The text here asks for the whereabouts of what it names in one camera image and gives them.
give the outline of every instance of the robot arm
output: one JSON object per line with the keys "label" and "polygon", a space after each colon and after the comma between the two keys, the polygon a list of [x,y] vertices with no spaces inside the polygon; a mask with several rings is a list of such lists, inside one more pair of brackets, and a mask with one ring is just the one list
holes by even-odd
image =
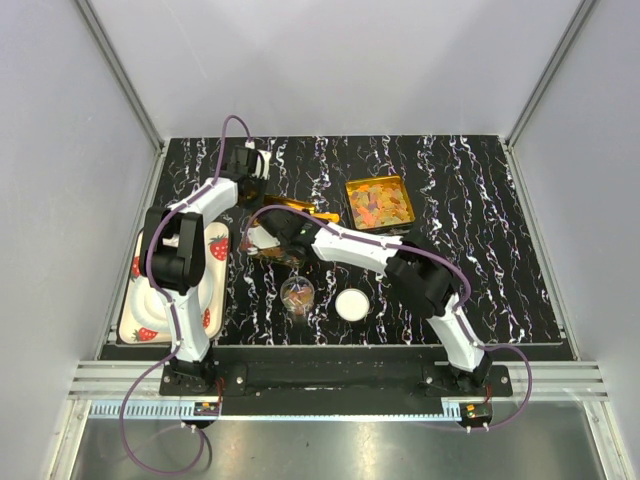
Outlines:
{"label": "robot arm", "polygon": [[250,229],[249,238],[258,248],[277,245],[292,255],[347,263],[385,275],[403,306],[428,319],[459,383],[483,385],[491,359],[464,312],[457,312],[460,320],[454,314],[458,295],[453,274],[428,258],[398,248],[407,245],[427,250],[430,245],[424,237],[418,232],[405,237],[372,235],[334,223],[327,227],[290,211],[271,210],[260,217],[260,226]]}
{"label": "robot arm", "polygon": [[210,348],[198,301],[198,284],[206,264],[204,227],[236,205],[250,209],[262,205],[269,159],[269,152],[236,147],[220,178],[207,179],[189,197],[169,208],[151,207],[147,211],[140,252],[140,273],[145,277],[153,234],[171,210],[181,207],[162,231],[151,268],[156,283],[168,296],[157,294],[167,318],[172,318],[171,307],[175,308],[180,334],[172,321],[169,329],[172,349],[180,342],[176,370],[183,374],[202,376],[201,366]]}

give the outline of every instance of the strawberry plate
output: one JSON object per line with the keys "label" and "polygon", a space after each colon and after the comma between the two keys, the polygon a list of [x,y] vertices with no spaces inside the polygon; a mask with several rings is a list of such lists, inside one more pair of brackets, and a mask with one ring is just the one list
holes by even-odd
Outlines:
{"label": "strawberry plate", "polygon": [[[220,332],[224,313],[229,254],[229,230],[222,223],[211,223],[204,231],[207,245],[206,269],[200,285],[198,300],[202,312],[202,326],[209,338]],[[127,285],[118,336],[127,344],[166,343],[171,341],[169,324],[162,301],[140,275],[139,255],[142,235],[138,237],[131,274]]]}

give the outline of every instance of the glass cup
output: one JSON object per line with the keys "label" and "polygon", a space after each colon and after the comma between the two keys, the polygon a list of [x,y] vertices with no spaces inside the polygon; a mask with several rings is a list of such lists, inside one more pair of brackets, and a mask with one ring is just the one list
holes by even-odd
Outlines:
{"label": "glass cup", "polygon": [[291,277],[280,288],[280,299],[293,315],[307,315],[313,307],[315,289],[304,277]]}

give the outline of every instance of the cable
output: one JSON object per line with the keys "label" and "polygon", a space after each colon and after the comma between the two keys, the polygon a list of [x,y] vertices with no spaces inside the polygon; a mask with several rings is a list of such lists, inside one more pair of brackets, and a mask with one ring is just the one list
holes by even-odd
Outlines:
{"label": "cable", "polygon": [[[139,452],[140,450],[146,448],[151,442],[153,442],[155,439],[162,437],[165,433],[168,432],[172,432],[174,430],[182,430],[185,427],[187,427],[187,424],[185,423],[179,423],[177,425],[171,425],[169,427],[165,427],[162,430],[154,433],[152,436],[150,436],[149,438],[147,438],[145,441],[143,441],[140,445],[138,445],[137,447],[132,448],[132,450],[134,452]],[[111,465],[115,465],[116,463],[120,463],[123,460],[126,460],[127,458],[129,458],[129,455],[127,455],[126,453],[124,453],[123,455],[120,455],[118,457],[112,457],[110,458],[107,454],[104,453],[104,447],[102,445],[98,446],[98,449],[100,451],[100,458],[102,460],[104,460],[106,463],[111,464]]]}
{"label": "cable", "polygon": [[[376,247],[382,247],[382,248],[391,248],[394,250],[404,250],[405,252],[410,252],[410,253],[414,253],[416,255],[421,255],[423,257],[426,257],[430,260],[433,260],[435,262],[438,262],[439,264],[445,266],[446,268],[448,268],[451,272],[453,272],[462,282],[463,286],[464,286],[464,292],[462,294],[462,296],[460,297],[460,300],[453,306],[453,313],[456,317],[456,320],[458,321],[458,324],[460,325],[460,328],[462,329],[463,333],[465,334],[465,336],[467,337],[467,340],[469,340],[469,342],[471,344],[473,344],[474,346],[477,346],[478,348],[484,350],[485,352],[494,352],[496,350],[511,350],[513,352],[515,352],[524,362],[525,368],[527,369],[527,391],[525,393],[524,399],[522,401],[522,403],[520,404],[520,406],[518,407],[518,409],[516,410],[516,412],[510,416],[509,418],[507,418],[506,420],[503,420],[501,422],[496,423],[495,425],[491,426],[491,429],[495,429],[495,428],[500,428],[503,427],[505,425],[508,425],[509,423],[511,423],[513,420],[515,420],[517,417],[519,417],[522,412],[524,411],[524,409],[526,408],[526,406],[529,404],[529,399],[531,398],[531,393],[533,391],[533,373],[531,372],[531,365],[529,364],[529,359],[527,359],[527,357],[525,356],[525,354],[522,352],[522,350],[520,350],[519,348],[511,345],[511,344],[501,344],[501,345],[495,345],[495,346],[486,346],[486,345],[481,345],[477,342],[477,340],[475,338],[473,338],[472,333],[467,329],[467,326],[465,325],[465,323],[462,321],[462,318],[460,317],[458,311],[462,308],[462,306],[465,304],[465,302],[467,300],[469,300],[469,297],[471,296],[471,283],[469,282],[469,279],[465,276],[464,273],[462,273],[462,270],[460,270],[458,267],[456,267],[453,263],[451,263],[449,260],[447,260],[444,257],[441,257],[440,255],[436,255],[435,253],[431,253],[431,252],[427,252],[425,250],[421,250],[419,248],[415,248],[415,247],[411,247],[409,245],[402,245],[402,244],[397,244],[397,243],[385,243],[383,244],[382,242],[379,242],[377,240],[372,240],[369,238],[361,238],[357,235],[352,235],[349,233],[341,233],[337,230],[335,230],[334,228],[331,228],[328,224],[322,222],[321,220],[309,215],[306,212],[300,211],[300,210],[296,210],[295,208],[292,207],[288,207],[286,205],[268,205],[266,207],[262,207],[260,210],[258,210],[256,213],[254,213],[250,218],[249,221],[247,222],[247,227],[245,228],[244,234],[242,236],[242,241],[245,242],[246,241],[246,236],[247,233],[249,231],[249,228],[253,225],[253,223],[255,222],[255,220],[262,215],[264,212],[269,211],[269,210],[286,210],[292,213],[295,213],[296,215],[301,215],[303,217],[305,217],[308,220],[311,220],[313,223],[315,223],[316,225],[324,228],[325,230],[329,231],[330,233],[332,233],[333,235],[339,236],[341,238],[346,238],[348,240],[355,240],[358,241],[360,243],[365,243],[367,245],[374,245]],[[465,430],[460,430],[459,428],[456,429],[449,429],[449,428],[445,428],[445,427],[437,427],[438,430],[443,430],[443,431],[456,431],[456,432],[460,432],[460,431],[465,431]],[[484,428],[477,428],[477,429],[472,429],[472,431],[474,430],[478,430],[478,431],[485,431]]]}
{"label": "cable", "polygon": [[[227,126],[231,120],[237,120],[242,124],[242,126],[244,127],[247,133],[247,141],[253,140],[251,137],[251,133],[249,132],[249,128],[247,127],[247,124],[240,117],[238,117],[237,115],[229,115],[227,118],[225,118],[222,124],[222,134],[220,138],[220,152],[218,154],[218,163],[216,165],[213,179],[211,182],[205,184],[203,188],[201,188],[190,199],[190,202],[199,199],[202,195],[208,192],[216,183],[216,181],[218,180],[218,177],[220,177],[220,170],[222,169],[222,158],[224,156],[224,147],[227,140]],[[156,229],[156,231],[153,234],[153,237],[151,238],[151,244],[149,245],[148,255],[145,262],[149,284],[151,285],[152,288],[155,288],[158,293],[164,296],[167,299],[167,302],[171,302],[171,296],[169,295],[169,293],[167,293],[166,290],[161,288],[153,278],[153,273],[151,271],[151,259],[153,257],[153,252],[155,251],[156,246],[158,245],[158,241],[160,240],[160,237],[162,235],[162,231],[164,230],[164,228],[169,224],[169,222],[173,217],[175,217],[181,210],[188,207],[189,205],[190,203],[187,202],[186,200],[178,203],[178,205],[175,206],[173,210],[171,210],[169,214],[162,219],[162,221],[160,222],[160,225],[158,225],[158,228]],[[144,378],[147,375],[149,375],[156,368],[160,367],[161,365],[164,365],[166,362],[169,362],[170,360],[175,358],[176,355],[178,355],[178,352],[180,351],[180,339],[182,338],[182,331],[180,329],[180,323],[178,322],[178,312],[176,311],[175,305],[171,304],[170,311],[171,311],[171,321],[173,322],[175,333],[176,333],[176,339],[177,339],[176,348],[173,352],[171,352],[165,358],[163,358],[162,360],[160,360],[159,362],[155,363],[150,368],[148,368],[142,375],[140,375],[140,377],[138,377],[138,379],[135,382],[133,382],[133,385],[131,385],[126,395],[124,396],[124,399],[122,400],[122,405],[120,407],[120,415],[118,417],[118,421],[120,425],[120,439],[122,440],[122,446],[124,447],[124,450],[129,456],[129,458],[133,461],[133,463],[135,463],[141,469],[146,470],[147,472],[154,473],[156,475],[162,475],[162,476],[183,475],[187,473],[189,470],[191,470],[200,461],[200,457],[202,457],[202,452],[204,451],[205,438],[206,438],[206,435],[202,433],[201,430],[197,430],[198,434],[200,435],[200,450],[198,451],[198,454],[188,466],[176,471],[158,470],[156,468],[150,467],[149,465],[143,463],[140,459],[138,459],[138,457],[136,457],[135,452],[131,449],[131,447],[129,446],[129,443],[127,442],[127,437],[124,429],[124,411],[125,411],[127,402],[131,397],[131,394],[133,394],[133,391],[136,389],[138,385],[140,385],[142,380],[144,380]]]}
{"label": "cable", "polygon": [[492,397],[492,392],[491,392],[491,384],[487,385],[487,394],[484,397],[484,401],[482,402],[482,405],[486,405],[487,403],[489,403],[489,400],[491,400]]}

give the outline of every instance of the white wall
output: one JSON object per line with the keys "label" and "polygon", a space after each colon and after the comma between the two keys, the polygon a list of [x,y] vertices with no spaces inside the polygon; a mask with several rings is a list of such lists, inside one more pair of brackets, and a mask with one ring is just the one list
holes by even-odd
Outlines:
{"label": "white wall", "polygon": [[640,3],[600,2],[516,145],[580,351],[640,473]]}
{"label": "white wall", "polygon": [[507,134],[579,0],[92,3],[180,137],[229,113],[263,135]]}
{"label": "white wall", "polygon": [[73,2],[1,2],[2,478],[41,478],[152,160]]}

